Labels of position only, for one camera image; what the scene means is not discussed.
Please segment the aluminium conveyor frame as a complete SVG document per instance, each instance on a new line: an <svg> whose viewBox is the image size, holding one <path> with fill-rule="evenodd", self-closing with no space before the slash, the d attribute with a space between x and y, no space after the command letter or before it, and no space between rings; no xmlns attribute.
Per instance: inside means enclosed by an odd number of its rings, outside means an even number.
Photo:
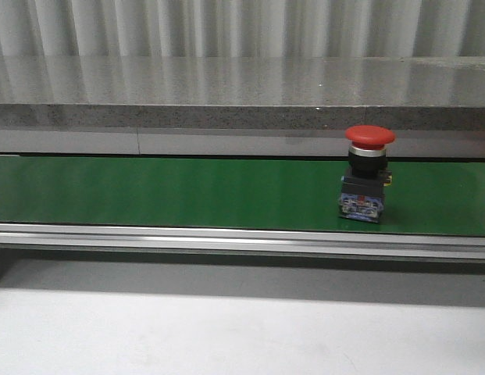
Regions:
<svg viewBox="0 0 485 375"><path fill-rule="evenodd" d="M0 248L485 263L485 237L0 223Z"/></svg>

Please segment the white curtain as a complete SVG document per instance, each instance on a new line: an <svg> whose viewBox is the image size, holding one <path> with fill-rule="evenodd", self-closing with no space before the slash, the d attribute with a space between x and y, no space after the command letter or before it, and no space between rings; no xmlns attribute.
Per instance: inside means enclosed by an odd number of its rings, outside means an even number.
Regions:
<svg viewBox="0 0 485 375"><path fill-rule="evenodd" d="M0 55L485 56L485 1L0 1Z"/></svg>

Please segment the green conveyor belt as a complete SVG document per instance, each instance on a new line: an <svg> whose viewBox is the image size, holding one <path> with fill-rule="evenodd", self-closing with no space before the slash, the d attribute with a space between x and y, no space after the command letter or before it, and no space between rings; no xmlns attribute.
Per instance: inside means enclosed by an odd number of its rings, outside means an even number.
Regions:
<svg viewBox="0 0 485 375"><path fill-rule="evenodd" d="M0 155L0 222L485 237L485 162L390 161L378 224L340 218L347 165Z"/></svg>

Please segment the grey granite counter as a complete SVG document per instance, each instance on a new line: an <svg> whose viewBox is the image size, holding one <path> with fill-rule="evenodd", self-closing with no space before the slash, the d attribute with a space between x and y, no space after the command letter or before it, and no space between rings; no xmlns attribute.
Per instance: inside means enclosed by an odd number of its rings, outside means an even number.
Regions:
<svg viewBox="0 0 485 375"><path fill-rule="evenodd" d="M485 159L485 57L0 56L0 153Z"/></svg>

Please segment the red button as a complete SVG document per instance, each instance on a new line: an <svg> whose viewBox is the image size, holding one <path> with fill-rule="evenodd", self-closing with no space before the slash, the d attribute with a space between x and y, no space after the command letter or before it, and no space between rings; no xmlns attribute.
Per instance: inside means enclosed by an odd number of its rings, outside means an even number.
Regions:
<svg viewBox="0 0 485 375"><path fill-rule="evenodd" d="M348 168L341 178L339 216L367 223L379 223L385 206L384 188L392 183L387 146L396 135L375 125L355 125L345 131L351 142Z"/></svg>

